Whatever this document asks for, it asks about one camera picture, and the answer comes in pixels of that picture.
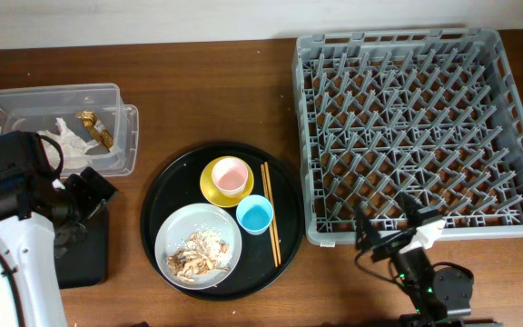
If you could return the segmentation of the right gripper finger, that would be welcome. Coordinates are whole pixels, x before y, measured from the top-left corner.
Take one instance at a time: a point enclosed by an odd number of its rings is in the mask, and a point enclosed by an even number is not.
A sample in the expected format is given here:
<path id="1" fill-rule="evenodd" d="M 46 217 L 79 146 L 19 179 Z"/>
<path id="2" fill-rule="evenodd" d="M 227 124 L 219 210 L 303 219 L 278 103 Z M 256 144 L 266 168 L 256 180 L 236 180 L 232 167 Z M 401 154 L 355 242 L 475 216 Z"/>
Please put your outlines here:
<path id="1" fill-rule="evenodd" d="M 400 193 L 400 208 L 406 214 L 409 223 L 424 223 L 439 215 L 436 208 L 423 206 L 407 193 Z"/>
<path id="2" fill-rule="evenodd" d="M 379 231 L 371 224 L 370 219 L 361 210 L 359 204 L 354 207 L 356 221 L 356 246 L 361 251 L 369 251 L 380 242 Z"/>

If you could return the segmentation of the gold foil wrapper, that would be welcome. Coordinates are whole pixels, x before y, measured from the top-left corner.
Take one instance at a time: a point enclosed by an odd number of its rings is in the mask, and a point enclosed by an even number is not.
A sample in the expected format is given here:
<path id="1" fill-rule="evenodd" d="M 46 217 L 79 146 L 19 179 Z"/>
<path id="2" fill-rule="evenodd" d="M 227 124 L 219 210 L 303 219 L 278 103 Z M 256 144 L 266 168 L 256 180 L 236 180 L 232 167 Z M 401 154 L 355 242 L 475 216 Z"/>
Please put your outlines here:
<path id="1" fill-rule="evenodd" d="M 109 133 L 104 123 L 92 111 L 80 111 L 75 114 L 82 123 L 87 132 L 103 148 L 110 151 L 113 147 L 113 137 Z"/>

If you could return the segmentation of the blue cup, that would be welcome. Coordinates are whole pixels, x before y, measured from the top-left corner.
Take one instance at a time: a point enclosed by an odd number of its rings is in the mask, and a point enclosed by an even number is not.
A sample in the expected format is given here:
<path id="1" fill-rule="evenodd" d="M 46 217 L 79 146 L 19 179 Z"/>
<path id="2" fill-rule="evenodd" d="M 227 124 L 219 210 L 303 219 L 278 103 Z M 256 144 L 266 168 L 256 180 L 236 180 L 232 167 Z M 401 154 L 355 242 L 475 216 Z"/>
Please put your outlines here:
<path id="1" fill-rule="evenodd" d="M 268 229 L 270 203 L 261 195 L 249 195 L 237 206 L 238 224 L 251 235 L 261 235 Z"/>

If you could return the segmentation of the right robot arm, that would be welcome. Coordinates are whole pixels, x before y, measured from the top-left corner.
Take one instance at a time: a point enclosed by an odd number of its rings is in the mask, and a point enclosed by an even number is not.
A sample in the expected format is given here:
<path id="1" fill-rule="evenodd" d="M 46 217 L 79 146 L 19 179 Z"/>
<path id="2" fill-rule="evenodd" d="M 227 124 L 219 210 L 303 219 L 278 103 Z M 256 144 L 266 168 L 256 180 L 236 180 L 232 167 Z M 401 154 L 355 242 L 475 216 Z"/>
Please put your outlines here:
<path id="1" fill-rule="evenodd" d="M 455 263 L 431 263 L 426 254 L 443 233 L 442 214 L 406 193 L 398 193 L 396 200 L 408 228 L 387 236 L 380 235 L 359 205 L 354 207 L 356 267 L 410 298 L 415 312 L 401 315 L 396 326 L 471 326 L 465 318 L 471 315 L 473 272 Z"/>

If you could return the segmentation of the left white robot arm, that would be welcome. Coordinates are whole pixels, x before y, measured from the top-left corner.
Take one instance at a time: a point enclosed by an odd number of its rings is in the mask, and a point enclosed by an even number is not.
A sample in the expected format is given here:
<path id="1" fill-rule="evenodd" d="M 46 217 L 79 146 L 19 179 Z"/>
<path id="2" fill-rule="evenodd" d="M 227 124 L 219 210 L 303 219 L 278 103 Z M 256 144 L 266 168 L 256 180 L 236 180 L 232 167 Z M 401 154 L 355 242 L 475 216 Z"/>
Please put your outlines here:
<path id="1" fill-rule="evenodd" d="M 66 179 L 48 137 L 0 136 L 0 325 L 65 326 L 61 289 L 108 273 L 108 203 L 117 189 L 95 169 Z"/>

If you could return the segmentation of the pink cup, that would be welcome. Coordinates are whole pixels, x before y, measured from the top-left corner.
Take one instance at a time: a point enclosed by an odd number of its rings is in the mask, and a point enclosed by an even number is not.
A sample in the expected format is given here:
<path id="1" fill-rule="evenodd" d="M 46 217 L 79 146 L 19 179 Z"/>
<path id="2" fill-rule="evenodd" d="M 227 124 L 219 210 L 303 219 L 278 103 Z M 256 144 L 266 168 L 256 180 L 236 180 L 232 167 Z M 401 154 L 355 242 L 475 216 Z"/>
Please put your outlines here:
<path id="1" fill-rule="evenodd" d="M 222 158 L 212 168 L 213 184 L 226 197 L 234 198 L 240 195 L 248 180 L 248 168 L 245 162 L 237 157 Z"/>

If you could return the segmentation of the white napkin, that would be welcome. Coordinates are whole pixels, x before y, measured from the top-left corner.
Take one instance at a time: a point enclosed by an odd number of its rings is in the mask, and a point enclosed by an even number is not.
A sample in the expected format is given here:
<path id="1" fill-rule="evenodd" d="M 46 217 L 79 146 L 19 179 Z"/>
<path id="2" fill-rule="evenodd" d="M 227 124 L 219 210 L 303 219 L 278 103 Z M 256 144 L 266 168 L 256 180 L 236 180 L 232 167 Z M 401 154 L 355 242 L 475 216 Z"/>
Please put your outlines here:
<path id="1" fill-rule="evenodd" d="M 53 134 L 48 130 L 38 131 L 37 133 L 46 136 L 61 147 L 64 156 L 64 171 L 66 169 L 80 169 L 89 164 L 89 155 L 86 153 L 99 145 L 95 140 L 86 142 L 76 135 L 63 118 L 57 118 L 55 125 L 58 127 L 59 134 Z"/>

